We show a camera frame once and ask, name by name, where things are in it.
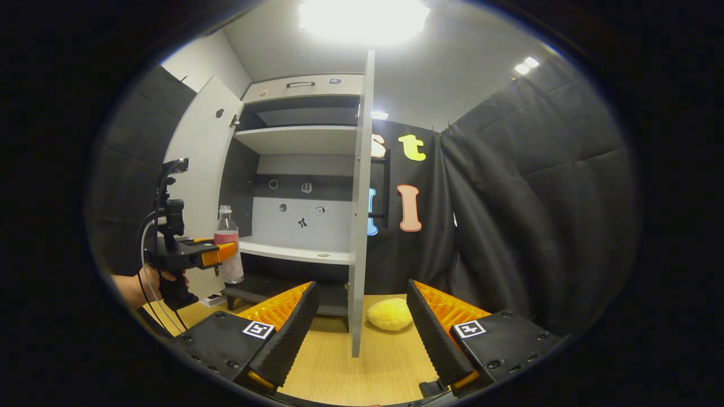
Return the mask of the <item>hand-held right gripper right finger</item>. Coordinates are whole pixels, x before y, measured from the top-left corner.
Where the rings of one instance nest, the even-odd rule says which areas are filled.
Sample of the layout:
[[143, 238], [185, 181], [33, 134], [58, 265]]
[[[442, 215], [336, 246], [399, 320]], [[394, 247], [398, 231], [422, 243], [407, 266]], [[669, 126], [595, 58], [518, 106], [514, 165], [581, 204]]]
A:
[[513, 311], [489, 313], [414, 280], [408, 282], [407, 305], [437, 387], [454, 396], [518, 376], [564, 341]]

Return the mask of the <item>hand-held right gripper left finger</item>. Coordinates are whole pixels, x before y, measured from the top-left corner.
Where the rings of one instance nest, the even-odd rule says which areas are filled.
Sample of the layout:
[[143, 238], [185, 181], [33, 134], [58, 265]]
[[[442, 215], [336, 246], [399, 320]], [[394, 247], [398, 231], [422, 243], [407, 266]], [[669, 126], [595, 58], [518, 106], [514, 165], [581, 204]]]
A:
[[303, 283], [241, 313], [214, 313], [170, 346], [228, 381], [272, 396], [285, 385], [318, 307], [317, 283]]

